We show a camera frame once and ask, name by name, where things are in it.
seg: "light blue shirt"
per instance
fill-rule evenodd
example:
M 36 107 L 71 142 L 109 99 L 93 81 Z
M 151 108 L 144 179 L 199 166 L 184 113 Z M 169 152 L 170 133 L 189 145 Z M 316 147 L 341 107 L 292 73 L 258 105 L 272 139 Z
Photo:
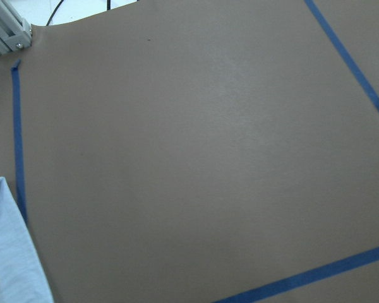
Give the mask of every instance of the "light blue shirt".
M 0 303 L 53 303 L 27 227 L 0 177 Z

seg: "cable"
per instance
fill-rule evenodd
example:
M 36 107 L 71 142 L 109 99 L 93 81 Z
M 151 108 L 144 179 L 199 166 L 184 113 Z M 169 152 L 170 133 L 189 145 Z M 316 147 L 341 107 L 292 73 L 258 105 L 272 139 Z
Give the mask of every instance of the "cable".
M 51 14 L 51 16 L 49 17 L 49 20 L 48 20 L 48 22 L 46 23 L 46 26 L 48 26 L 49 23 L 52 21 L 53 16 L 56 14 L 57 9 L 60 7 L 60 5 L 62 4 L 63 1 L 64 1 L 64 0 L 61 0 L 61 1 L 57 4 L 57 6 L 55 7 L 55 10 L 53 11 L 53 13 Z

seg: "light blue cloth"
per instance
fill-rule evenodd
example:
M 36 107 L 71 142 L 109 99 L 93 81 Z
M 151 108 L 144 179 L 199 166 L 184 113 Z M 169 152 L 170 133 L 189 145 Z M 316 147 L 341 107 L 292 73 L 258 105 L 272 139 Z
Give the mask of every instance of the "light blue cloth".
M 37 252 L 0 177 L 0 303 L 53 303 Z

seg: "blue tape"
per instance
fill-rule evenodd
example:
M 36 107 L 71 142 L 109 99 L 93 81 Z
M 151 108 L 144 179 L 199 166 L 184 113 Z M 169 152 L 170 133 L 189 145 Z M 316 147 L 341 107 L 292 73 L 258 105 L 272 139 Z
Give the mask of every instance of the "blue tape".
M 324 32 L 329 37 L 330 41 L 333 43 L 334 47 L 339 52 L 340 56 L 343 58 L 344 62 L 347 64 L 348 68 L 351 70 L 355 79 L 362 86 L 363 90 L 367 96 L 371 99 L 372 104 L 379 111 L 379 96 L 376 91 L 373 89 L 372 85 L 366 79 L 365 75 L 362 73 L 358 65 L 355 63 L 354 59 L 348 53 L 348 50 L 344 47 L 340 39 L 337 37 L 331 26 L 328 24 L 327 20 L 324 18 L 320 10 L 317 8 L 313 0 L 304 0 L 306 5 L 309 7 L 310 11 L 313 13 L 313 16 L 317 19 L 320 26 Z
M 304 285 L 323 280 L 376 261 L 379 261 L 379 247 L 315 268 L 314 270 L 305 271 L 304 273 L 300 273 L 256 289 L 216 301 L 216 303 L 257 302 L 273 297 L 277 294 L 281 294 L 282 292 L 287 292 L 289 290 L 302 287 Z
M 11 77 L 13 79 L 13 131 L 14 131 L 14 153 L 15 153 L 15 179 L 17 204 L 25 223 L 27 217 L 27 201 L 25 199 L 25 179 L 24 179 L 24 157 L 23 157 L 23 136 L 21 128 L 21 97 L 20 97 L 20 75 L 18 66 L 21 60 L 17 60 L 11 67 Z

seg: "cloth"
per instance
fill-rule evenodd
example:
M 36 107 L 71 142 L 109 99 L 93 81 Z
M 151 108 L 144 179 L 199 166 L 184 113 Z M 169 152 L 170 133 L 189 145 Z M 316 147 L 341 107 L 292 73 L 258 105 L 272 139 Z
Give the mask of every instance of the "cloth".
M 37 252 L 0 177 L 0 303 L 53 303 Z

